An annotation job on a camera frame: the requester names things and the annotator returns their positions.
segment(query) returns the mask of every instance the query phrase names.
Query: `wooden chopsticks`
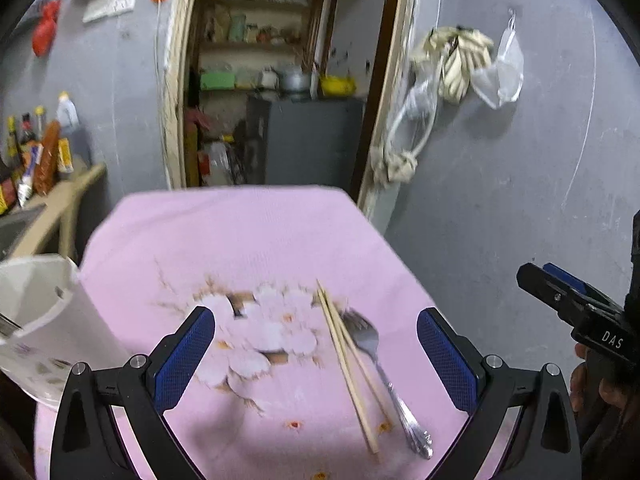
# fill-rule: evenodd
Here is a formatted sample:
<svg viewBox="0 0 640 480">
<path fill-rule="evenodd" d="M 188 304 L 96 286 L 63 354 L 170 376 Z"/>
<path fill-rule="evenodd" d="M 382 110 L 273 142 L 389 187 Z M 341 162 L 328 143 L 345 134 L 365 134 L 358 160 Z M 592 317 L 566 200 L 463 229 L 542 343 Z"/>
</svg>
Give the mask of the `wooden chopsticks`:
<svg viewBox="0 0 640 480">
<path fill-rule="evenodd" d="M 351 375 L 349 362 L 347 359 L 347 347 L 351 350 L 351 353 L 355 357 L 356 362 L 360 367 L 360 370 L 362 371 L 367 384 L 375 395 L 378 405 L 380 406 L 380 409 L 382 410 L 382 413 L 385 416 L 386 420 L 390 422 L 392 419 L 388 416 L 384 408 L 382 396 L 374 386 L 374 382 L 371 379 L 370 373 L 367 368 L 365 368 L 358 349 L 356 348 L 351 335 L 345 327 L 342 318 L 340 318 L 338 309 L 329 299 L 328 294 L 326 293 L 324 288 L 322 288 L 320 283 L 318 283 L 318 298 L 320 299 L 320 303 L 322 304 L 322 312 L 324 313 L 324 318 L 326 319 L 327 325 L 329 326 L 331 339 L 334 342 L 335 352 L 338 354 L 338 361 L 340 361 L 340 368 L 342 369 L 344 381 L 347 384 L 347 389 L 349 390 L 351 400 L 353 401 L 353 406 L 356 410 L 356 414 L 358 415 L 358 420 L 360 421 L 365 440 L 367 441 L 369 450 L 373 454 L 377 454 L 380 450 L 380 448 L 378 447 L 378 440 L 375 433 L 372 431 L 371 426 L 369 425 L 369 420 L 367 419 L 367 413 L 364 409 L 362 398 L 360 397 L 360 393 L 358 391 L 356 383 Z"/>
</svg>

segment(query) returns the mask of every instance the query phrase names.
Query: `fork handle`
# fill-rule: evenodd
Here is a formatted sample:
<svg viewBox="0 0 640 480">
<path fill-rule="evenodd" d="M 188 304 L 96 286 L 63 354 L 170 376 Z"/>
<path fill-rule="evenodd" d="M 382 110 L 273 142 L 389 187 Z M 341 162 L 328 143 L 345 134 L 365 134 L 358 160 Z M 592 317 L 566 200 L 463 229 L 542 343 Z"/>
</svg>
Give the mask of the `fork handle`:
<svg viewBox="0 0 640 480">
<path fill-rule="evenodd" d="M 423 458 L 430 459 L 433 456 L 433 449 L 431 448 L 431 435 L 428 431 L 420 426 L 414 414 L 404 403 L 404 400 L 402 400 L 400 396 L 398 396 L 393 383 L 387 377 L 380 363 L 376 361 L 375 364 L 380 378 L 382 378 L 382 381 L 385 383 L 386 389 L 389 390 L 389 395 L 391 396 L 391 400 L 394 403 L 396 412 L 398 412 L 398 417 L 400 418 L 400 423 L 404 428 L 404 436 L 409 443 L 409 447 L 414 453 L 420 455 Z"/>
</svg>

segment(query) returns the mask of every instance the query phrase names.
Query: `finger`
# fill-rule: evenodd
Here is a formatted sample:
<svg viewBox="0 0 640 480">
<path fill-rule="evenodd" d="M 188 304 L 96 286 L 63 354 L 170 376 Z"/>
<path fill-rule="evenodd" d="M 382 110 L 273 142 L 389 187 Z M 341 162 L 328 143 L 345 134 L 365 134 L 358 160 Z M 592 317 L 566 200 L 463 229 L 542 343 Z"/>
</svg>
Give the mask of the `finger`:
<svg viewBox="0 0 640 480">
<path fill-rule="evenodd" d="M 587 381 L 587 365 L 586 363 L 579 364 L 571 374 L 569 380 L 569 391 L 571 393 L 581 393 L 584 390 Z"/>
<path fill-rule="evenodd" d="M 574 413 L 582 411 L 584 407 L 584 397 L 582 394 L 577 392 L 569 394 L 569 401 L 571 402 L 571 409 L 574 410 Z"/>
<path fill-rule="evenodd" d="M 622 392 L 622 390 L 612 383 L 603 379 L 600 381 L 600 386 L 598 387 L 598 391 L 600 393 L 600 397 L 607 404 L 616 407 L 619 410 L 623 410 L 626 405 L 626 395 Z"/>
<path fill-rule="evenodd" d="M 575 354 L 580 359 L 586 359 L 587 358 L 587 350 L 589 350 L 589 348 L 586 345 L 583 345 L 582 343 L 576 343 L 576 345 L 575 345 Z"/>
</svg>

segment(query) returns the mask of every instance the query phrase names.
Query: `white cup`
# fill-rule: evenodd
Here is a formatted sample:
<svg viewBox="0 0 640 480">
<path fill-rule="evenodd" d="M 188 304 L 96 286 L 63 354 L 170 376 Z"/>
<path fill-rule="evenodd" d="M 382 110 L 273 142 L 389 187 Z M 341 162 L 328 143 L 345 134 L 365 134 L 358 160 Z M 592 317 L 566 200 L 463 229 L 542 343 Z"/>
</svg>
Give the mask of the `white cup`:
<svg viewBox="0 0 640 480">
<path fill-rule="evenodd" d="M 20 326 L 0 338 L 0 368 L 57 409 L 71 366 L 121 367 L 129 355 L 100 317 L 71 260 L 57 255 L 0 264 L 0 314 Z"/>
</svg>

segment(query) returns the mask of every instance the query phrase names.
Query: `sink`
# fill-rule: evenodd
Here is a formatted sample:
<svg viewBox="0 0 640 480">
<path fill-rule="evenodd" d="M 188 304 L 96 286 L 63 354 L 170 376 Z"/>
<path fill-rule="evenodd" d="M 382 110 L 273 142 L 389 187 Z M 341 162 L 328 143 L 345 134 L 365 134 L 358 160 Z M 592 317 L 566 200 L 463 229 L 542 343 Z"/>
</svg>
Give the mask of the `sink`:
<svg viewBox="0 0 640 480">
<path fill-rule="evenodd" d="M 0 218 L 0 262 L 14 252 L 24 233 L 44 208 L 44 205 L 40 205 Z"/>
</svg>

